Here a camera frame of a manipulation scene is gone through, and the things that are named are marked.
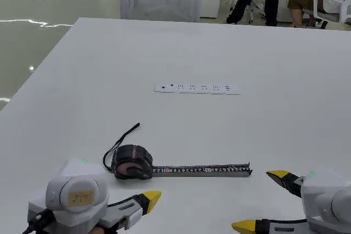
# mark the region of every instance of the gray office chair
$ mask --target gray office chair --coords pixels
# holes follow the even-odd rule
[[[121,19],[200,22],[201,0],[120,0]]]

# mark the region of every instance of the power strip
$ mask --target power strip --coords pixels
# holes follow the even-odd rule
[[[236,85],[217,84],[179,84],[164,83],[155,85],[158,93],[208,93],[208,94],[240,94]]]

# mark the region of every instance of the white floor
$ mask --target white floor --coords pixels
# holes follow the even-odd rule
[[[234,3],[222,0],[218,18],[201,22],[224,23]],[[0,5],[0,109],[79,17],[120,17],[119,0],[0,0]],[[264,21],[258,16],[254,24]],[[351,30],[338,24],[328,28]]]

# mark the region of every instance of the desk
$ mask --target desk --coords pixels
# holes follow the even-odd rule
[[[2,232],[25,229],[30,194],[65,160],[101,162],[138,121],[124,143],[146,147],[155,164],[251,161],[254,171],[120,182],[106,174],[110,202],[163,192],[128,233],[222,234],[233,221],[302,218],[300,200],[265,172],[323,165],[351,179],[350,34],[79,19],[0,112]],[[154,93],[163,81],[236,83],[242,94]]]

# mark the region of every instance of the yellow fingertip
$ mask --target yellow fingertip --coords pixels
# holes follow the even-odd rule
[[[277,176],[278,178],[283,178],[285,177],[288,173],[290,173],[289,171],[284,171],[284,170],[270,170],[267,171],[267,174],[272,174]]]
[[[244,220],[233,223],[232,228],[240,234],[255,234],[255,220]]]
[[[161,191],[148,191],[144,192],[143,195],[150,200],[148,211],[146,212],[148,214],[150,211],[152,211],[158,199],[161,197]]]

